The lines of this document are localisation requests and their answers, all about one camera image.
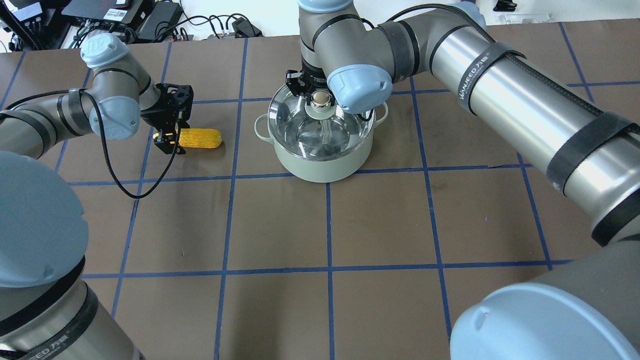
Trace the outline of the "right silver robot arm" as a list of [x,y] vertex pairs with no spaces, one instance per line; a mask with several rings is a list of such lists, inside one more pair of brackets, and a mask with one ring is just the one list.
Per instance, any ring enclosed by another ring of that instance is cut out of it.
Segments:
[[589,215],[601,249],[498,289],[458,317],[453,360],[639,358],[639,125],[599,109],[494,40],[475,4],[367,30],[352,0],[300,0],[302,72],[361,114],[422,72]]

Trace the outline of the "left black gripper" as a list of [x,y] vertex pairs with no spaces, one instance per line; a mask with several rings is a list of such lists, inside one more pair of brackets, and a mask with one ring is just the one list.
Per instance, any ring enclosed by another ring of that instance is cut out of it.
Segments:
[[179,145],[181,129],[189,129],[195,92],[192,85],[156,83],[148,90],[156,95],[151,107],[141,110],[141,119],[158,132],[153,134],[153,145],[165,155],[181,155]]

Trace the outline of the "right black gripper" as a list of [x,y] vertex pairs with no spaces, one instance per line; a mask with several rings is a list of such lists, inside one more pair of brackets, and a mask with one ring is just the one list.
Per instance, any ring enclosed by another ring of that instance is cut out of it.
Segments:
[[327,78],[323,71],[304,67],[301,70],[288,69],[285,86],[295,97],[310,98],[316,91],[327,91]]

